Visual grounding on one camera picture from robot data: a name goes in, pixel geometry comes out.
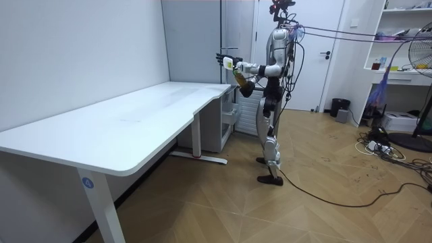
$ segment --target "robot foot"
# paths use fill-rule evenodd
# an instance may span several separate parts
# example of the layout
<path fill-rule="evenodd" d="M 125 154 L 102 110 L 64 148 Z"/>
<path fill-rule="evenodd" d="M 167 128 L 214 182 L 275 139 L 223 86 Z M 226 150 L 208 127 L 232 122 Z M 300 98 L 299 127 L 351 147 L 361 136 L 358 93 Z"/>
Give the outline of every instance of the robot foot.
<path fill-rule="evenodd" d="M 263 165 L 266 165 L 264 157 L 257 157 L 255 159 L 255 161 L 258 162 L 258 163 L 262 163 Z"/>
<path fill-rule="evenodd" d="M 276 186 L 284 185 L 284 180 L 280 176 L 274 178 L 272 175 L 264 175 L 257 177 L 256 180 L 264 184 L 271 184 Z"/>

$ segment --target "power strip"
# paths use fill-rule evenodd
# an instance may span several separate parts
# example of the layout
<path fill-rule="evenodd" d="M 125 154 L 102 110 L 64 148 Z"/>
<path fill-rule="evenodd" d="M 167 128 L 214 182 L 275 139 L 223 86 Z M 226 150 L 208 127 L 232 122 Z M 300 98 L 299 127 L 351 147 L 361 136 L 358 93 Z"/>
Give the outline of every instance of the power strip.
<path fill-rule="evenodd" d="M 367 145 L 367 148 L 370 151 L 376 151 L 377 149 L 379 149 L 387 155 L 389 155 L 390 152 L 392 151 L 392 148 L 390 146 L 385 146 L 385 145 L 376 143 L 375 141 L 370 141 L 369 144 Z"/>

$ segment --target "white box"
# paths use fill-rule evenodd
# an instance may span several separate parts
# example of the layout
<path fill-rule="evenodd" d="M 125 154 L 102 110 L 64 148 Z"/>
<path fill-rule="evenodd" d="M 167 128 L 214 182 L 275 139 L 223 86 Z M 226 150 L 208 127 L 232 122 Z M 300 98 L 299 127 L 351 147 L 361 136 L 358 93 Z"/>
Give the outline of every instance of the white box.
<path fill-rule="evenodd" d="M 417 127 L 417 117 L 407 112 L 386 111 L 381 124 L 389 131 L 413 132 Z"/>

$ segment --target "black trash can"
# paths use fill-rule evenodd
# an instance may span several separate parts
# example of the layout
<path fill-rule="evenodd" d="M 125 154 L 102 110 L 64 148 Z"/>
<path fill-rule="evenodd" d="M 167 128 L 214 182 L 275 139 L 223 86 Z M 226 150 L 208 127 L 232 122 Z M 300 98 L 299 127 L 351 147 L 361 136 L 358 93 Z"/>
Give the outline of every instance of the black trash can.
<path fill-rule="evenodd" d="M 340 109 L 348 110 L 348 108 L 350 107 L 350 104 L 351 104 L 351 101 L 346 100 L 346 99 L 339 99 L 339 98 L 332 99 L 331 100 L 330 115 L 332 117 L 337 117 L 338 111 Z"/>

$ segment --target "electric fan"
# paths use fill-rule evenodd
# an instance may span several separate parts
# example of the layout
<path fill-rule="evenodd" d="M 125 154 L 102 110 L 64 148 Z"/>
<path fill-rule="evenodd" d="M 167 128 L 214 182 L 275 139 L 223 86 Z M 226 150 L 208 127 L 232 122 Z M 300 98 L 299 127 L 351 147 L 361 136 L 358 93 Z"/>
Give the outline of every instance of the electric fan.
<path fill-rule="evenodd" d="M 432 22 L 423 27 L 412 38 L 408 58 L 414 70 L 426 77 L 432 78 Z M 420 121 L 414 133 L 391 133 L 389 134 L 390 142 L 413 151 L 432 153 L 432 142 L 419 136 L 431 108 L 432 98 L 429 99 L 423 114 L 421 114 Z"/>

